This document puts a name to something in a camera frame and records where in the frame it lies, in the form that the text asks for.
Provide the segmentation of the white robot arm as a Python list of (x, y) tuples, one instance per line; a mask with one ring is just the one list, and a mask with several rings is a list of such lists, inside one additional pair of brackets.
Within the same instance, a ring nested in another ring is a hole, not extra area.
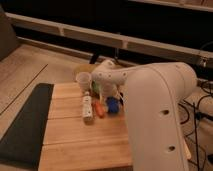
[(124, 87), (133, 171), (189, 171), (178, 103), (196, 88), (191, 66), (167, 62), (117, 69), (106, 60), (92, 72), (92, 79)]

